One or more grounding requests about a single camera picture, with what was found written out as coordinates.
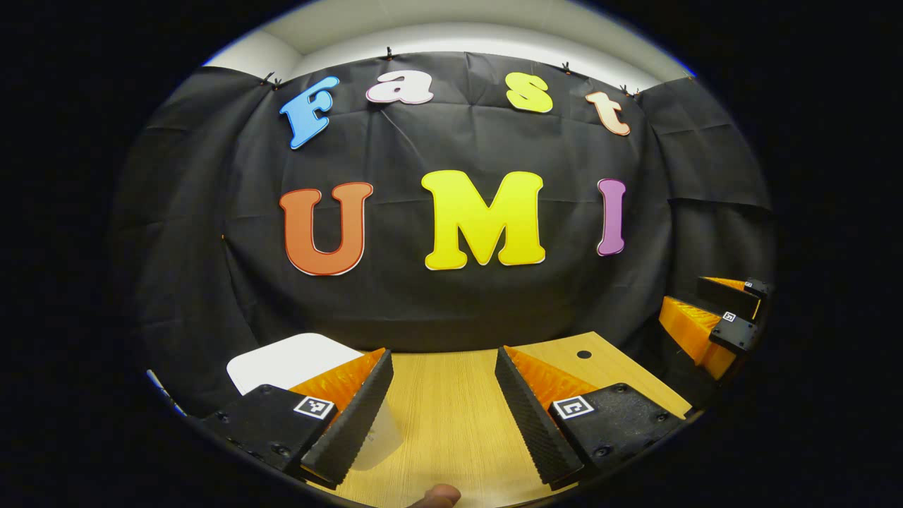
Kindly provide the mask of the wooden desktop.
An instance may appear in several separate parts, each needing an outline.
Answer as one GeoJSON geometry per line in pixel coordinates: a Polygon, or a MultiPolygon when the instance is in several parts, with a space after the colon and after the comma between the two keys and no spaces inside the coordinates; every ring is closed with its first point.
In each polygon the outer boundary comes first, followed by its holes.
{"type": "Polygon", "coordinates": [[[386,395],[401,444],[367,471],[349,471],[326,499],[349,508],[404,508],[427,488],[462,492],[456,508],[538,506],[571,494],[542,483],[497,384],[494,349],[393,353],[386,395]]]}

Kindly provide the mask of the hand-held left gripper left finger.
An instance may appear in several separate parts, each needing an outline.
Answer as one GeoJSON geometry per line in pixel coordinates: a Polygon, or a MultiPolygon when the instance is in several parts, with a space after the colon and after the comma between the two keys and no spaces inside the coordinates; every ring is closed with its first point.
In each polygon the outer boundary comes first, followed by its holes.
{"type": "Polygon", "coordinates": [[[392,353],[380,348],[290,389],[261,384],[200,425],[278,473],[335,488],[365,444],[393,376],[392,353]]]}

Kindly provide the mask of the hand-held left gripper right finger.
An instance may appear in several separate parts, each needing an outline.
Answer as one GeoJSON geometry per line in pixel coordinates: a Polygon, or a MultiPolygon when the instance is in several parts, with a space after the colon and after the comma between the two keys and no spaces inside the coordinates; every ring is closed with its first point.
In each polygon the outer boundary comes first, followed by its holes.
{"type": "Polygon", "coordinates": [[[495,376],[551,488],[612,475],[686,422],[629,383],[599,388],[507,345],[497,350],[495,376]]]}

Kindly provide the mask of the white desktop garbage bin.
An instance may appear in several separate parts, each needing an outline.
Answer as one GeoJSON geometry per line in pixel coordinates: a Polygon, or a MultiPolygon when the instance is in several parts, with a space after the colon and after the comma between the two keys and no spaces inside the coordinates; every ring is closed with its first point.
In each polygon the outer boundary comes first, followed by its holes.
{"type": "MultiPolygon", "coordinates": [[[[240,394],[245,395],[261,384],[290,389],[362,356],[361,351],[338,341],[304,332],[238,355],[226,364],[226,372],[240,394]]],[[[374,468],[402,443],[388,401],[383,401],[351,469],[374,468]]]]}

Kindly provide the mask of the black backdrop cloth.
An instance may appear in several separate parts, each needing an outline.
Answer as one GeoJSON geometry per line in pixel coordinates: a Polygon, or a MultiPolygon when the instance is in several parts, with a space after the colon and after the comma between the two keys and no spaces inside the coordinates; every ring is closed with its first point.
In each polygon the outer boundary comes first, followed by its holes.
{"type": "Polygon", "coordinates": [[[776,264],[765,173],[706,87],[460,52],[277,89],[201,68],[136,139],[109,245],[120,337],[196,414],[238,396],[230,360],[301,332],[409,353],[597,332],[702,405],[663,298],[776,264]]]}

